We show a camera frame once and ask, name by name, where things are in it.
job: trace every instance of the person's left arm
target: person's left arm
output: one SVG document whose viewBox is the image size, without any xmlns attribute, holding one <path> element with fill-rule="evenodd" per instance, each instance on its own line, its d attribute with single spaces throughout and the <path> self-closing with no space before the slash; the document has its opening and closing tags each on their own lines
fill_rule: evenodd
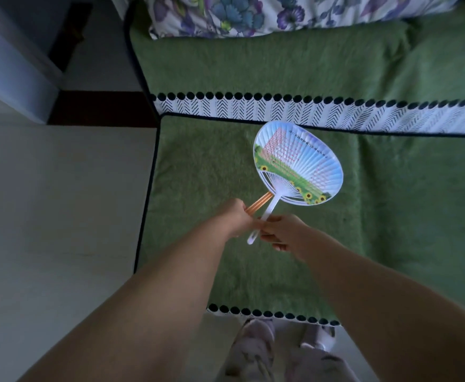
<svg viewBox="0 0 465 382">
<path fill-rule="evenodd" d="M 226 241 L 258 224 L 241 200 L 230 200 L 140 269 L 19 382 L 176 379 Z"/>
</svg>

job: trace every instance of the person's right arm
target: person's right arm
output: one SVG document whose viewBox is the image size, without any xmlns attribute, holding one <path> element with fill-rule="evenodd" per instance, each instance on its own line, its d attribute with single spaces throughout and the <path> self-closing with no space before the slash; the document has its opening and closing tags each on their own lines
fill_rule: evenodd
<svg viewBox="0 0 465 382">
<path fill-rule="evenodd" d="M 309 266 L 383 382 L 465 381 L 465 308 L 353 253 L 296 216 L 272 216 L 261 238 Z"/>
</svg>

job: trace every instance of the white fan handle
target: white fan handle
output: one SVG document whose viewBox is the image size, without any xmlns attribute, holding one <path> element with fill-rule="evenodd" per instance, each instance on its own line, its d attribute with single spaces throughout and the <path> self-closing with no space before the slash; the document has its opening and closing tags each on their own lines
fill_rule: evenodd
<svg viewBox="0 0 465 382">
<path fill-rule="evenodd" d="M 270 216 L 270 214 L 273 212 L 273 209 L 275 208 L 275 205 L 277 205 L 278 201 L 280 200 L 280 197 L 281 196 L 278 196 L 278 195 L 275 195 L 273 197 L 273 199 L 271 200 L 270 204 L 267 206 L 266 208 L 266 211 L 264 212 L 264 214 L 262 215 L 261 217 L 261 220 L 262 221 L 266 221 L 267 218 Z M 254 241 L 255 239 L 257 238 L 257 236 L 259 235 L 259 231 L 253 231 L 251 234 L 250 234 L 250 237 L 248 238 L 247 240 L 247 244 L 248 245 L 252 245 L 254 244 Z"/>
</svg>

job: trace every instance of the green grass print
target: green grass print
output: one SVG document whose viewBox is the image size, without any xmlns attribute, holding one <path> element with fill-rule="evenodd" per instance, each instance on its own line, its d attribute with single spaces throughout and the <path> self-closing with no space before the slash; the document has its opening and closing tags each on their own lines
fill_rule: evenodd
<svg viewBox="0 0 465 382">
<path fill-rule="evenodd" d="M 262 158 L 261 152 L 262 147 L 255 145 L 255 166 L 259 170 L 267 170 L 290 181 L 296 186 L 296 189 L 301 193 L 307 204 L 318 204 L 331 197 L 330 193 L 322 192 L 313 183 L 307 181 L 278 158 L 273 157 L 269 161 Z"/>
</svg>

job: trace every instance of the white floral fabric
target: white floral fabric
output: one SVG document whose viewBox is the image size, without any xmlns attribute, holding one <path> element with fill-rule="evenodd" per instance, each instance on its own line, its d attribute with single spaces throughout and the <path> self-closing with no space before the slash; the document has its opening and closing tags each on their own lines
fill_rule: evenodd
<svg viewBox="0 0 465 382">
<path fill-rule="evenodd" d="M 248 38 L 450 10 L 458 0 L 145 0 L 151 36 Z"/>
</svg>

